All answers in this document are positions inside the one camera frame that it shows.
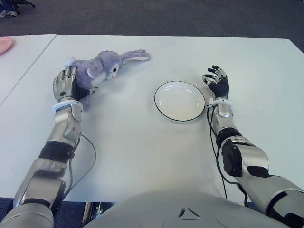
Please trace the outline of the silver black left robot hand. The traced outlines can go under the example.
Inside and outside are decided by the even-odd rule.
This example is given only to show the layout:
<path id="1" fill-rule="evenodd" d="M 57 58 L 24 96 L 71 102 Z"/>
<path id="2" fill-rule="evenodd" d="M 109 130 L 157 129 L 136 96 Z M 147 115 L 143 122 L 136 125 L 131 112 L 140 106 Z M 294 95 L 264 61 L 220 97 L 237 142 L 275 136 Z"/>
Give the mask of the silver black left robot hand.
<path id="1" fill-rule="evenodd" d="M 80 86 L 77 77 L 77 67 L 68 67 L 62 70 L 53 82 L 53 94 L 58 102 L 65 100 L 81 99 L 94 94 L 98 90 L 98 87 L 90 89 Z"/>

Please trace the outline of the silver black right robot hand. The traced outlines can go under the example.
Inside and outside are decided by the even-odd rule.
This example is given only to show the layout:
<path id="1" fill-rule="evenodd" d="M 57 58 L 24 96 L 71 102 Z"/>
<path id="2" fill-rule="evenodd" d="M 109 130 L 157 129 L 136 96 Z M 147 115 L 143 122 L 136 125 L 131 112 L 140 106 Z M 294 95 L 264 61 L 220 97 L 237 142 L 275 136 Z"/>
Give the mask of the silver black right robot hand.
<path id="1" fill-rule="evenodd" d="M 215 98 L 225 98 L 228 99 L 229 94 L 229 82 L 226 72 L 215 65 L 207 69 L 211 74 L 204 74 L 202 76 L 203 82 L 212 91 Z"/>

